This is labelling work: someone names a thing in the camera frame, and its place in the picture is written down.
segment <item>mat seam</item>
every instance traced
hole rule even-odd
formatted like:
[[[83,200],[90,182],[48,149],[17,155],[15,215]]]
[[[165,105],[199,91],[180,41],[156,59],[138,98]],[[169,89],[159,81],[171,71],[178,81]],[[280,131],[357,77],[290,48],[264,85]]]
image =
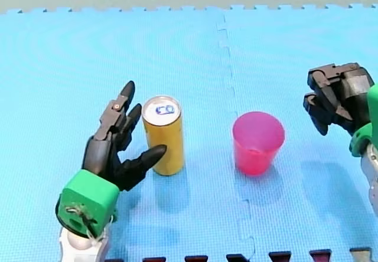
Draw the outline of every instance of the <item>mat seam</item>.
[[[15,8],[15,9],[9,9],[4,13],[1,14],[26,14],[26,13],[53,13],[53,12],[61,12],[61,13],[69,13],[69,12],[133,12],[133,11],[182,11],[187,8],[191,8],[193,10],[206,10],[209,7],[216,7],[216,6],[205,6],[204,8],[195,8],[194,6],[181,6],[178,9],[171,8],[170,6],[157,6],[156,8],[148,9],[147,7],[143,6],[135,6],[131,7],[128,9],[123,9],[120,7],[108,7],[105,9],[97,9],[95,7],[82,7],[82,8],[77,8],[73,9],[71,7],[57,7],[55,9],[48,9],[48,8],[43,8],[43,7],[38,7],[38,8],[32,8],[28,11],[25,11],[21,8]],[[301,10],[301,9],[333,9],[333,8],[344,8],[344,9],[352,9],[352,8],[378,8],[378,3],[376,4],[369,4],[369,5],[364,5],[360,3],[356,4],[349,4],[348,6],[341,6],[337,4],[325,4],[325,5],[317,5],[317,4],[303,4],[302,6],[295,7],[290,4],[278,4],[275,7],[269,7],[268,5],[252,5],[252,6],[246,6],[243,4],[238,4],[238,5],[230,5],[228,9],[232,10]]]

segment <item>pink plastic cup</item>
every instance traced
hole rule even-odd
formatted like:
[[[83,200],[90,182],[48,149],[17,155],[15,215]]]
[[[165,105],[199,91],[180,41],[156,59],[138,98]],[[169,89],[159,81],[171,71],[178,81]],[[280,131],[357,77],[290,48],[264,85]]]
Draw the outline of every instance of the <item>pink plastic cup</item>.
[[[263,112],[240,116],[232,134],[236,168],[254,176],[268,170],[285,141],[285,130],[279,120]]]

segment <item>robotic hand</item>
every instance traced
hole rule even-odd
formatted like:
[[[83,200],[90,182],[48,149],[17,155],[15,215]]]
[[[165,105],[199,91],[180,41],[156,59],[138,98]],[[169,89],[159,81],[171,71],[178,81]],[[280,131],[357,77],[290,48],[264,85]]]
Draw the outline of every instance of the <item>robotic hand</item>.
[[[102,262],[109,248],[109,226],[116,221],[116,201],[129,191],[165,154],[158,145],[134,160],[121,162],[118,152],[126,150],[140,116],[137,104],[128,115],[135,85],[130,81],[111,100],[100,118],[100,127],[87,142],[82,168],[64,187],[56,204],[62,225],[62,262]]]
[[[326,135],[333,123],[352,136],[349,149],[361,157],[369,200],[378,215],[378,87],[358,63],[311,69],[307,84],[314,93],[305,95],[304,108],[317,130]]]

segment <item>blue foam mat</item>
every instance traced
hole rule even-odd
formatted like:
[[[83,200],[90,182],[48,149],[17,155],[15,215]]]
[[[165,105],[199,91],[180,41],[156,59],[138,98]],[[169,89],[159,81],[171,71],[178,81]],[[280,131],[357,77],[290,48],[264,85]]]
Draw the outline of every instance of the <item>blue foam mat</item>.
[[[327,7],[1,15],[0,219],[11,239],[0,238],[0,261],[59,259],[58,194],[128,80],[135,104],[156,94],[181,102],[186,164],[169,178],[150,171],[121,195],[109,258],[215,262],[240,253],[264,262],[290,251],[290,261],[310,261],[309,251],[330,249],[344,262],[350,248],[374,249],[377,218],[350,139],[337,127],[318,135],[302,98],[308,69],[323,64],[356,61],[378,78],[377,9]],[[232,161],[232,123],[250,110],[272,113],[286,129],[259,179]],[[139,124],[121,157],[144,149]]]

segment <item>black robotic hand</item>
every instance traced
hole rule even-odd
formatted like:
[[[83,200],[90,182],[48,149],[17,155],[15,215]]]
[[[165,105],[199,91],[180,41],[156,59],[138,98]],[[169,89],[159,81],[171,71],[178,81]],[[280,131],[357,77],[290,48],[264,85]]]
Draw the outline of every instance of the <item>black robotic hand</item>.
[[[367,92],[374,82],[358,63],[311,69],[307,84],[314,92],[305,95],[303,105],[322,135],[332,123],[353,135],[370,122]]]
[[[88,170],[118,186],[120,191],[129,191],[141,180],[165,154],[167,147],[158,145],[142,153],[137,159],[121,162],[118,152],[126,150],[131,142],[131,133],[141,117],[142,106],[137,104],[128,115],[135,92],[130,81],[111,100],[100,118],[100,127],[87,142],[82,169]]]

